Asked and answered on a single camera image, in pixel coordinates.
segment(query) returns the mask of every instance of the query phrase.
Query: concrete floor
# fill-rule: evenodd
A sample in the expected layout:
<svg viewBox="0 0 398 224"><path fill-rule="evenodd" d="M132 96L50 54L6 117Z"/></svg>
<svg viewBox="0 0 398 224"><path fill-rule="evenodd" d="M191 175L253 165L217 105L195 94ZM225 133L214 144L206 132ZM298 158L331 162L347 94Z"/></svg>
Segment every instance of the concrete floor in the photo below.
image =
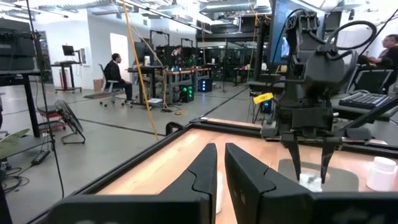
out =
<svg viewBox="0 0 398 224"><path fill-rule="evenodd" d="M233 121L251 120L248 117L249 90L244 86L232 87L229 84L226 84L225 90L226 92L217 89L210 93L195 94L195 101L180 106L181 109L188 111L185 115L176 116L173 113L162 113L159 109L153 109L152 116L159 139L164 136L165 125L170 121L187 124L201 115ZM4 107L2 129L13 132L29 128L30 119L23 86L2 87L0 92L6 93L2 96ZM32 92L36 105L43 106L41 86L38 89L33 83ZM80 119L87 138L85 145L64 146L59 138L70 130L55 133L57 141L55 147L65 195L78 190L156 142L147 111L141 106L123 108L120 104L115 104L103 108L99 104L101 100L87 100L83 97L93 93L92 91L55 94L53 87L47 86L46 92L50 105L57 99L63 99L69 104ZM397 126L378 122L370 127L379 139L398 145L398 139L395 138L398 133ZM37 148L21 153L9 158L9 162L13 167L25 169L30 166L31 160L39 151L40 148ZM26 223L61 199L54 153L51 153L39 166L24 172L22 176L28 178L30 183L7 194L7 202L15 224Z"/></svg>

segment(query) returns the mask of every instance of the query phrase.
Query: yellow tag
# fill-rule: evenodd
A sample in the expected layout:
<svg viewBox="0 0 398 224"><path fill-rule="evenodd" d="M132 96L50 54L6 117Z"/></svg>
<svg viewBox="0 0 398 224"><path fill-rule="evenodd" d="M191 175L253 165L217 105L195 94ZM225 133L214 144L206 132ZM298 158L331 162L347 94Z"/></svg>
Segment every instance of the yellow tag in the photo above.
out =
<svg viewBox="0 0 398 224"><path fill-rule="evenodd" d="M272 93L265 93L265 94L254 97L254 103L259 104L264 101L270 100L273 97L274 97L274 95Z"/></svg>

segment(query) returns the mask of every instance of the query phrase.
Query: cardboard box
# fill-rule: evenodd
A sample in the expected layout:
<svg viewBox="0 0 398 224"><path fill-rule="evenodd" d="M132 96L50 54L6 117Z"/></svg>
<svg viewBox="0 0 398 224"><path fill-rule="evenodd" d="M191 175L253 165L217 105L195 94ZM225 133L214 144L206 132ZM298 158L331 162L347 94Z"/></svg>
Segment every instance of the cardboard box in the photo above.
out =
<svg viewBox="0 0 398 224"><path fill-rule="evenodd" d="M94 91L101 91L102 84L104 83L104 81L102 79L96 79L93 80L93 82L94 82Z"/></svg>

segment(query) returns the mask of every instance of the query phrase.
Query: robotic hand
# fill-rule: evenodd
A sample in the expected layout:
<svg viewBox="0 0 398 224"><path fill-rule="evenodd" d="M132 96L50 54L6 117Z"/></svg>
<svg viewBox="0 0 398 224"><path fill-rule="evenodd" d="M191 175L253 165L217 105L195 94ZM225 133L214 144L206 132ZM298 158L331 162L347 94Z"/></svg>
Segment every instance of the robotic hand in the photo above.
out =
<svg viewBox="0 0 398 224"><path fill-rule="evenodd" d="M359 24L367 25L373 31L367 41L354 47L337 47L332 44L332 39L340 30ZM321 178L324 184L333 152L344 140L342 135L332 130L330 96L355 71L358 53L354 49L372 42L377 30L370 22L354 21L335 30L324 42L317 36L318 25L315 12L296 9L288 16L284 29L290 46L288 76L286 80L279 81L285 83L285 91L276 103L276 128L273 131L263 128L262 135L266 139L275 134L280 136L282 144L292 156L297 180L301 173L298 142L322 142ZM348 55L351 55L351 60L345 71L343 58Z"/></svg>

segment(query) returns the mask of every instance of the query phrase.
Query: wooden table surface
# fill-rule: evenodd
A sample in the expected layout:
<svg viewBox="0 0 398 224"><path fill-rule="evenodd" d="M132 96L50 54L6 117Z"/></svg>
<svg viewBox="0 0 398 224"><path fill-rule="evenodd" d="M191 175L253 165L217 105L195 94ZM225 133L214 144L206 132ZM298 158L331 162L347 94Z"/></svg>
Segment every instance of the wooden table surface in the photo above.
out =
<svg viewBox="0 0 398 224"><path fill-rule="evenodd" d="M279 142L265 142L263 139L233 134L191 129L165 146L153 156L135 166L119 179L98 192L100 195L159 194L170 185L196 158L208 143L215 143L218 153L218 171L224 174L223 208L217 214L217 224L235 224L236 219L226 183L224 154L225 143L233 142L271 168L277 170L281 159L290 159L287 149ZM302 162L320 164L321 150L316 147L300 146ZM350 171L359 178L359 191L370 191L366 187L366 176L374 157L351 152L336 151L329 167Z"/></svg>

